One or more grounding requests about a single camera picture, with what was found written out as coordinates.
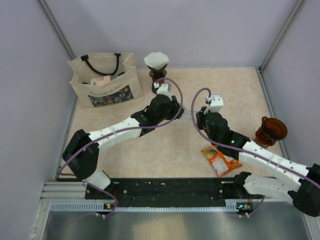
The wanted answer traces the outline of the brown coffee dripper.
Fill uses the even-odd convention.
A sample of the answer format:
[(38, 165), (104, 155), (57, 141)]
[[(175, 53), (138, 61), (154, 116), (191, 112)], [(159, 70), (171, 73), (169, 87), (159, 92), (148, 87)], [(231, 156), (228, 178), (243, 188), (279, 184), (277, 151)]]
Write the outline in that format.
[(277, 141), (285, 139), (287, 135), (287, 126), (281, 120), (264, 116), (261, 118), (261, 126), (255, 132), (254, 141), (258, 145), (268, 148)]

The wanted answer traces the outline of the olive green coffee dripper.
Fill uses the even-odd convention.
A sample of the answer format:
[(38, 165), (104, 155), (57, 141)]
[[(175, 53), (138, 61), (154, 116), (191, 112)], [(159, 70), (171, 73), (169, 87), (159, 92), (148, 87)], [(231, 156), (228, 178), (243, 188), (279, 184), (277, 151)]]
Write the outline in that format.
[(149, 76), (152, 78), (153, 81), (156, 81), (160, 78), (165, 78), (167, 75), (167, 70), (166, 69), (160, 69), (160, 70), (155, 70), (152, 69), (149, 72)]

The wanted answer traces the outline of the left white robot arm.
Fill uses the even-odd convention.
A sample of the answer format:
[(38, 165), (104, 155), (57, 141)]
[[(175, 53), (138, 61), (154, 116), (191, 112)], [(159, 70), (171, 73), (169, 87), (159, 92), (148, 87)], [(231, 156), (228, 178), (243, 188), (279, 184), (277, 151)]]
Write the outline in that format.
[(109, 198), (114, 187), (109, 176), (98, 168), (100, 153), (126, 140), (142, 137), (161, 122), (179, 119), (183, 113), (175, 96), (158, 94), (143, 110), (117, 124), (92, 132), (76, 131), (62, 154), (64, 165), (78, 180), (95, 186), (102, 198)]

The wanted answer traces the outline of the white paper coffee filters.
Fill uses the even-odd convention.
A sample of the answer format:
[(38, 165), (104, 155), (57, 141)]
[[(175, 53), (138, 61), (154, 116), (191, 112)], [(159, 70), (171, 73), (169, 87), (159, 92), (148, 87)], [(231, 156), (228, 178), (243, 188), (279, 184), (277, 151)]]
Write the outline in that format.
[(182, 109), (183, 109), (183, 113), (179, 119), (192, 121), (192, 111), (189, 108), (185, 107), (184, 105), (182, 106)]

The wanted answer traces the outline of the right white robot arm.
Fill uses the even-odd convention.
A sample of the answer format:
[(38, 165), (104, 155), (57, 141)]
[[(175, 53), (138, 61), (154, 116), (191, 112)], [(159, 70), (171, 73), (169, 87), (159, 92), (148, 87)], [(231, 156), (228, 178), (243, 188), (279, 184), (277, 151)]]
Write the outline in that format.
[(320, 215), (320, 166), (306, 166), (280, 157), (238, 132), (230, 129), (228, 121), (218, 112), (203, 106), (191, 116), (199, 134), (225, 156), (241, 163), (255, 165), (271, 174), (259, 178), (241, 173), (233, 185), (239, 198), (247, 195), (273, 196), (287, 201), (311, 217)]

